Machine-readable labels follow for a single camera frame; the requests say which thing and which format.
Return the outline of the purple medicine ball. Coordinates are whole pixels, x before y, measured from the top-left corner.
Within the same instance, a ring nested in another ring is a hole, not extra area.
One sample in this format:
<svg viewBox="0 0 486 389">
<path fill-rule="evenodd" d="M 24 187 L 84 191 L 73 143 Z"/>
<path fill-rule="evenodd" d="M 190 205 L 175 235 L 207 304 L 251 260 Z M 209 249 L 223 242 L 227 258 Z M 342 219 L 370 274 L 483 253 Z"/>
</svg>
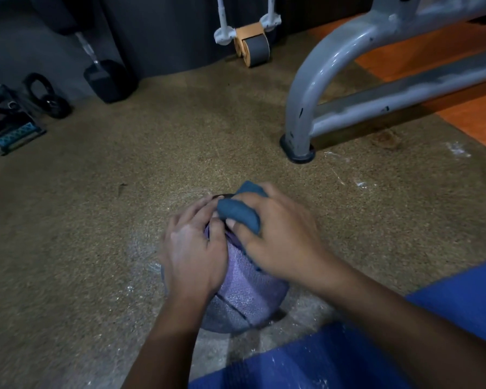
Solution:
<svg viewBox="0 0 486 389">
<path fill-rule="evenodd" d="M 227 274 L 206 308 L 201 329 L 223 334 L 240 333 L 265 324 L 279 309 L 289 285 L 260 269 L 228 229 L 226 220 L 221 221 L 227 237 Z"/>
</svg>

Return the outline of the black kettlebell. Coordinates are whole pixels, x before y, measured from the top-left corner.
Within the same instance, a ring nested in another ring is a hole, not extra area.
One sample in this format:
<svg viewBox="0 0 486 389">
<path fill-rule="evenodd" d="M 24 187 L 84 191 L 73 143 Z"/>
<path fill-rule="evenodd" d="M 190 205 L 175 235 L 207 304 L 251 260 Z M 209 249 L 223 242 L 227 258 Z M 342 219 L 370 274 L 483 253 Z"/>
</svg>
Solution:
<svg viewBox="0 0 486 389">
<path fill-rule="evenodd" d="M 33 91 L 32 86 L 36 82 L 39 82 L 46 91 L 41 97 Z M 30 103 L 45 115 L 53 119 L 64 119 L 72 114 L 71 105 L 65 98 L 57 95 L 51 82 L 44 75 L 32 72 L 23 79 L 22 84 Z"/>
</svg>

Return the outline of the person's right forearm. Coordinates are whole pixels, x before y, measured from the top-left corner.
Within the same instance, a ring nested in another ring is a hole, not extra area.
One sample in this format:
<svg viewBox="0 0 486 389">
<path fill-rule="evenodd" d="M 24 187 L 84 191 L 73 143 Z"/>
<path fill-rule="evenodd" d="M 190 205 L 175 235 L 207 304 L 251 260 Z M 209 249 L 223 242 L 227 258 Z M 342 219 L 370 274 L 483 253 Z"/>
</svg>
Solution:
<svg viewBox="0 0 486 389">
<path fill-rule="evenodd" d="M 306 263 L 307 285 L 424 389 L 486 389 L 486 341 L 408 302 L 331 255 Z"/>
</svg>

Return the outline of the orange grey ab roller wheel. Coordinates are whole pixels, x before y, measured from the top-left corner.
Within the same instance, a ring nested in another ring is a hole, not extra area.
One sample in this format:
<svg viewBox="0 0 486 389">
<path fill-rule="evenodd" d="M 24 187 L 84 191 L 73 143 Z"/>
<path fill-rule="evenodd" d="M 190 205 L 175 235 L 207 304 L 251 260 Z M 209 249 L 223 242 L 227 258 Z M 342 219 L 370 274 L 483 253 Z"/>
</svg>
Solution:
<svg viewBox="0 0 486 389">
<path fill-rule="evenodd" d="M 224 0 L 217 0 L 220 27 L 214 32 L 214 41 L 235 46 L 236 55 L 244 60 L 248 68 L 267 63 L 271 58 L 271 46 L 266 34 L 281 25 L 281 15 L 276 12 L 276 0 L 267 0 L 267 12 L 258 22 L 233 28 L 227 24 Z"/>
</svg>

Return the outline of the black case with teal pattern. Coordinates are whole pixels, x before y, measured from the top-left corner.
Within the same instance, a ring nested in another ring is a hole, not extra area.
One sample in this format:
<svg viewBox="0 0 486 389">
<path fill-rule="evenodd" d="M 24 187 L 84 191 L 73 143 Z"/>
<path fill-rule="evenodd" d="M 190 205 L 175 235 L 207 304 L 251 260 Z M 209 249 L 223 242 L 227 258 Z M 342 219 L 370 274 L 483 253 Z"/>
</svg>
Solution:
<svg viewBox="0 0 486 389">
<path fill-rule="evenodd" d="M 34 110 L 25 95 L 0 84 L 0 156 L 46 134 Z"/>
</svg>

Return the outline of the blue cleaning cloth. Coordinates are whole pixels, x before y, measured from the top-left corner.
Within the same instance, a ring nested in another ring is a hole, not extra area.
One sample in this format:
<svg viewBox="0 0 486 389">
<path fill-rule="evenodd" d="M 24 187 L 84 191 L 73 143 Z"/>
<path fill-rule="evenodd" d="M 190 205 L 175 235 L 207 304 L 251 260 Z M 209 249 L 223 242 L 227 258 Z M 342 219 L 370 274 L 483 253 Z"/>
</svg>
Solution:
<svg viewBox="0 0 486 389">
<path fill-rule="evenodd" d="M 258 213 L 244 202 L 233 199 L 234 195 L 240 195 L 242 193 L 254 193 L 262 197 L 267 197 L 265 190 L 260 185 L 251 181 L 245 181 L 235 194 L 218 201 L 217 212 L 222 220 L 231 219 L 242 223 L 253 234 L 259 235 L 261 220 Z"/>
</svg>

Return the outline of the person's left hand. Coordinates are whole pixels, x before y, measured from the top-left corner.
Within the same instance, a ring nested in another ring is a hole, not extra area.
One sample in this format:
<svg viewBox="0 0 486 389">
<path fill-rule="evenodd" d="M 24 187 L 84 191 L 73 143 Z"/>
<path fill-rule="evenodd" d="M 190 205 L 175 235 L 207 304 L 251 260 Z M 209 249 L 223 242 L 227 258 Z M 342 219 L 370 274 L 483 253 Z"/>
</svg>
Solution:
<svg viewBox="0 0 486 389">
<path fill-rule="evenodd" d="M 168 293 L 222 285 L 227 274 L 227 255 L 208 249 L 209 222 L 217 216 L 218 198 L 204 196 L 170 217 L 160 253 Z"/>
</svg>

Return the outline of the person's right hand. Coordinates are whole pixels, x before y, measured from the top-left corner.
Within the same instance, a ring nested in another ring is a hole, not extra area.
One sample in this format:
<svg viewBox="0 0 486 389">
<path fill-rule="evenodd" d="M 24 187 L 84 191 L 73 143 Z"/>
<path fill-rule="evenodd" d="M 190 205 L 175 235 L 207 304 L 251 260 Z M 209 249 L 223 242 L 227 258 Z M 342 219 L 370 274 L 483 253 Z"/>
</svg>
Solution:
<svg viewBox="0 0 486 389">
<path fill-rule="evenodd" d="M 313 216 L 273 184 L 261 186 L 267 197 L 254 193 L 233 197 L 253 208 L 261 220 L 263 252 L 251 259 L 273 276 L 314 289 L 324 274 L 328 255 Z"/>
</svg>

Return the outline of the blue exercise mat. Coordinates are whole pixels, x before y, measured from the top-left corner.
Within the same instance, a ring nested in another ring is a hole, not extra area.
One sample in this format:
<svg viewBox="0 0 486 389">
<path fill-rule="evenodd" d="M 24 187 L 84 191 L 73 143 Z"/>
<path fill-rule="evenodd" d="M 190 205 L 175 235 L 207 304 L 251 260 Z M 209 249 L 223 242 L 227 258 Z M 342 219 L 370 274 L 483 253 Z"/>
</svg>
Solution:
<svg viewBox="0 0 486 389">
<path fill-rule="evenodd" d="M 486 262 L 436 281 L 406 299 L 486 340 Z M 413 388 L 360 331 L 339 322 L 188 385 L 188 389 Z"/>
</svg>

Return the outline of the grey metal gym machine frame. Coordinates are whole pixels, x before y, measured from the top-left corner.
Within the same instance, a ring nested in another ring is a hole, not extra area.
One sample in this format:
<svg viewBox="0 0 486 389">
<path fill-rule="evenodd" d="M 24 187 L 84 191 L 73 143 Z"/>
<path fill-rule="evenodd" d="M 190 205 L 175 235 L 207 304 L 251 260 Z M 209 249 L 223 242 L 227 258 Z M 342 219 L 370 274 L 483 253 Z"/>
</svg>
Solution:
<svg viewBox="0 0 486 389">
<path fill-rule="evenodd" d="M 486 82 L 486 51 L 330 102 L 318 104 L 336 75 L 358 57 L 462 21 L 486 16 L 486 0 L 373 0 L 371 10 L 324 37 L 298 69 L 280 146 L 296 164 L 311 162 L 311 139 Z"/>
</svg>

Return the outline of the black hex dumbbell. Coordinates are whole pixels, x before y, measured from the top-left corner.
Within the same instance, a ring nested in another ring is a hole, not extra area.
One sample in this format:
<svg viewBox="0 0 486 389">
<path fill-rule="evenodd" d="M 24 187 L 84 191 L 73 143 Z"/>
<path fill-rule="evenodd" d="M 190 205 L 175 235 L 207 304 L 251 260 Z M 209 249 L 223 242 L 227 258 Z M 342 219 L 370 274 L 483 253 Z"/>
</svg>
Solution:
<svg viewBox="0 0 486 389">
<path fill-rule="evenodd" d="M 95 25 L 93 0 L 29 0 L 45 25 L 61 36 L 75 36 L 92 64 L 83 72 L 84 79 L 97 97 L 112 104 L 127 99 L 137 83 L 123 64 L 100 60 L 84 32 Z"/>
</svg>

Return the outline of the person's left forearm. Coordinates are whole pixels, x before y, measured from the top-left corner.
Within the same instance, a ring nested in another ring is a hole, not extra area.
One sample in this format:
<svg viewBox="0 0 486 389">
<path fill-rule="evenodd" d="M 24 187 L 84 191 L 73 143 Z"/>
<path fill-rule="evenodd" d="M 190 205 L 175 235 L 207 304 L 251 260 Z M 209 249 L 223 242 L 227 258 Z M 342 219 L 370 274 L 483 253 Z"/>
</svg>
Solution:
<svg viewBox="0 0 486 389">
<path fill-rule="evenodd" d="M 201 321 L 219 288 L 169 293 L 121 389 L 188 389 Z"/>
</svg>

